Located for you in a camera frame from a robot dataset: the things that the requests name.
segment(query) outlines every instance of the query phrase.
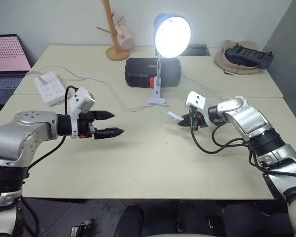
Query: black cable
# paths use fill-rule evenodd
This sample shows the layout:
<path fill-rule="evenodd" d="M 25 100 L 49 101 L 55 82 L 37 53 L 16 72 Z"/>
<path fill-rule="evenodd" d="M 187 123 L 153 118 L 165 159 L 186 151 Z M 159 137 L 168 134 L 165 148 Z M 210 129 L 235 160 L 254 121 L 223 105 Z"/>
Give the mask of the black cable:
<path fill-rule="evenodd" d="M 29 210 L 30 214 L 33 216 L 33 218 L 35 220 L 35 224 L 36 224 L 36 230 L 35 230 L 34 236 L 39 237 L 39 219 L 38 219 L 38 217 L 36 216 L 33 209 L 29 206 L 29 204 L 25 201 L 24 197 L 22 197 L 22 196 L 21 196 L 21 202 Z"/>
<path fill-rule="evenodd" d="M 232 140 L 230 140 L 229 142 L 225 143 L 225 144 L 224 144 L 222 147 L 220 147 L 218 150 L 216 150 L 216 151 L 212 151 L 212 152 L 211 152 L 211 151 L 208 151 L 208 150 L 204 149 L 204 148 L 198 143 L 198 141 L 197 141 L 196 138 L 195 138 L 194 130 L 193 130 L 193 115 L 190 116 L 190 130 L 191 130 L 192 138 L 193 138 L 195 144 L 197 145 L 197 147 L 198 147 L 200 150 L 202 150 L 203 152 L 207 153 L 207 154 L 216 154 L 216 153 L 222 151 L 223 149 L 225 149 L 226 147 L 228 147 L 228 145 L 229 145 L 230 143 L 233 143 L 233 142 L 235 142 L 235 141 L 238 141 L 238 138 L 232 139 Z"/>
<path fill-rule="evenodd" d="M 216 133 L 216 131 L 217 131 L 218 128 L 224 126 L 225 124 L 226 124 L 226 122 L 221 123 L 220 125 L 218 125 L 217 127 L 215 127 L 214 130 L 213 130 L 213 132 L 212 132 L 212 140 L 215 143 L 215 145 L 217 145 L 219 147 L 223 147 L 223 145 L 220 144 L 220 143 L 218 143 L 216 141 L 216 139 L 215 139 L 215 133 Z M 233 140 L 234 141 L 243 141 L 244 142 L 243 138 L 235 138 Z M 227 147 L 243 147 L 243 146 L 244 146 L 244 144 L 233 144 L 233 145 L 228 145 Z"/>
<path fill-rule="evenodd" d="M 72 88 L 74 89 L 75 91 L 78 90 L 78 88 L 72 86 L 72 85 L 69 85 L 67 86 L 66 88 L 66 92 L 65 92 L 65 115 L 68 114 L 68 108 L 67 108 L 67 97 L 68 97 L 68 92 L 69 92 L 69 89 Z M 35 160 L 32 164 L 30 164 L 29 166 L 29 170 L 34 166 L 36 165 L 37 163 L 41 162 L 43 159 L 45 159 L 46 157 L 48 157 L 49 155 L 51 155 L 52 153 L 54 153 L 56 150 L 58 150 L 64 143 L 66 139 L 66 136 L 63 137 L 63 139 L 60 141 L 60 143 L 57 145 L 57 147 L 55 147 L 53 150 L 51 150 L 50 152 L 46 153 L 45 155 L 43 155 L 41 158 Z"/>
<path fill-rule="evenodd" d="M 276 175 L 287 175 L 287 176 L 293 176 L 296 177 L 295 173 L 289 173 L 289 172 L 282 172 L 282 171 L 274 171 L 274 170 L 269 170 L 266 168 L 263 168 L 259 166 L 258 161 L 257 161 L 257 156 L 254 152 L 252 152 L 253 155 L 253 160 L 255 162 L 255 167 L 258 168 L 260 171 L 265 172 L 267 174 L 276 174 Z"/>
<path fill-rule="evenodd" d="M 252 153 L 252 151 L 249 151 L 249 164 L 255 167 L 256 165 L 252 163 Z"/>

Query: white cable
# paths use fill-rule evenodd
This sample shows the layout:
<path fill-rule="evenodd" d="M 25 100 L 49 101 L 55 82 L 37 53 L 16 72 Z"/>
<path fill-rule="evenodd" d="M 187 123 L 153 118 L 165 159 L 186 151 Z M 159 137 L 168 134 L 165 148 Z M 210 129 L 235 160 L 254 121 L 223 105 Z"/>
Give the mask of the white cable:
<path fill-rule="evenodd" d="M 203 88 L 203 89 L 205 89 L 206 91 L 208 91 L 208 92 L 209 92 L 211 95 L 213 95 L 215 98 L 219 99 L 220 101 L 223 101 L 222 98 L 220 98 L 220 97 L 218 97 L 217 95 L 215 95 L 212 91 L 210 91 L 208 88 L 206 88 L 206 87 L 205 87 L 202 83 L 200 83 L 199 81 L 196 81 L 196 80 L 194 80 L 194 79 L 188 78 L 188 77 L 184 74 L 184 72 L 183 72 L 183 69 L 182 69 L 182 63 L 181 63 L 180 59 L 179 59 L 179 58 L 177 58 L 177 59 L 178 59 L 178 61 L 180 62 L 181 75 L 182 75 L 185 79 L 188 79 L 188 80 L 194 82 L 195 84 L 199 85 L 201 88 Z"/>
<path fill-rule="evenodd" d="M 161 79 L 161 63 L 162 63 L 162 60 L 161 60 L 161 56 L 159 54 L 159 58 L 157 60 L 157 65 L 156 65 L 156 70 L 157 70 L 157 82 L 156 82 L 156 84 L 157 85 L 161 85 L 161 83 L 160 83 L 160 79 Z"/>
<path fill-rule="evenodd" d="M 30 72 L 27 72 L 27 73 L 25 74 L 25 76 L 27 76 L 28 74 L 37 74 L 38 80 L 41 82 L 41 84 L 42 84 L 43 86 L 46 86 L 46 85 L 48 84 L 48 82 L 45 81 L 45 80 L 40 76 L 40 74 L 39 74 L 37 71 L 30 71 Z"/>
<path fill-rule="evenodd" d="M 168 115 L 168 112 L 165 110 L 166 107 L 169 107 L 168 105 L 163 106 L 163 112 Z"/>
<path fill-rule="evenodd" d="M 62 67 L 62 66 L 54 66 L 54 65 L 48 65 L 48 66 L 45 66 L 45 67 L 42 67 L 41 69 L 39 69 L 38 71 L 30 71 L 28 73 L 26 73 L 26 76 L 28 74 L 37 74 L 37 75 L 41 75 L 41 70 L 45 69 L 45 68 L 61 68 L 61 69 L 64 69 L 66 70 L 67 72 L 69 72 L 70 74 L 72 74 L 73 76 L 75 76 L 76 78 L 79 78 L 81 80 L 94 80 L 94 81 L 97 81 L 97 82 L 100 82 L 100 83 L 103 83 L 105 84 L 109 90 L 111 91 L 112 95 L 115 97 L 115 99 L 117 100 L 117 102 L 119 103 L 120 107 L 123 109 L 123 110 L 126 110 L 126 111 L 132 111 L 132 112 L 136 112 L 136 111 L 139 111 L 139 110 L 143 110 L 145 108 L 149 108 L 149 107 L 155 107 L 155 106 L 166 106 L 167 104 L 157 104 L 157 105 L 144 105 L 144 106 L 140 106 L 140 107 L 137 107 L 137 108 L 128 108 L 124 102 L 121 100 L 121 98 L 119 97 L 119 95 L 116 93 L 116 91 L 113 89 L 113 87 L 108 84 L 107 82 L 103 81 L 103 80 L 99 80 L 99 79 L 95 79 L 95 78 L 87 78 L 87 77 L 81 77 L 81 76 L 78 76 L 76 74 L 74 74 L 73 72 L 71 72 L 69 69 L 65 68 L 65 67 Z"/>

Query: laptop screen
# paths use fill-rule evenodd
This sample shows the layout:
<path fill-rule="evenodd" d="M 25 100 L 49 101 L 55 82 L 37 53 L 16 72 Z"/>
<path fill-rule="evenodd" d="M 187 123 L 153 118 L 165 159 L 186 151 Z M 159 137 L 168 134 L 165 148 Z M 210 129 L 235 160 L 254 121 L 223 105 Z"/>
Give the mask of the laptop screen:
<path fill-rule="evenodd" d="M 0 72 L 29 71 L 30 64 L 16 35 L 0 36 Z"/>

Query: laptop keyboard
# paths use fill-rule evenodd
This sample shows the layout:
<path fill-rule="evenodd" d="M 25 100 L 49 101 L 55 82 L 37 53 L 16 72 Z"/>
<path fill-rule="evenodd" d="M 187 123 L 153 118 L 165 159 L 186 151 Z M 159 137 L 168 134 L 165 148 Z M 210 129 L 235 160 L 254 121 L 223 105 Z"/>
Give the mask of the laptop keyboard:
<path fill-rule="evenodd" d="M 0 90 L 15 90 L 22 78 L 0 78 Z"/>

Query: pink mug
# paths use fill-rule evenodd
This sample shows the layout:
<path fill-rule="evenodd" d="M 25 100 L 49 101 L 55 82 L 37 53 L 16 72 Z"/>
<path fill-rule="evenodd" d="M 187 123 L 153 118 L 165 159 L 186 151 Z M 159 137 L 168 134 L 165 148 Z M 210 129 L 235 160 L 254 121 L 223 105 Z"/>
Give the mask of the pink mug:
<path fill-rule="evenodd" d="M 117 41 L 121 49 L 129 50 L 133 47 L 134 40 L 124 23 L 115 25 L 117 31 Z"/>

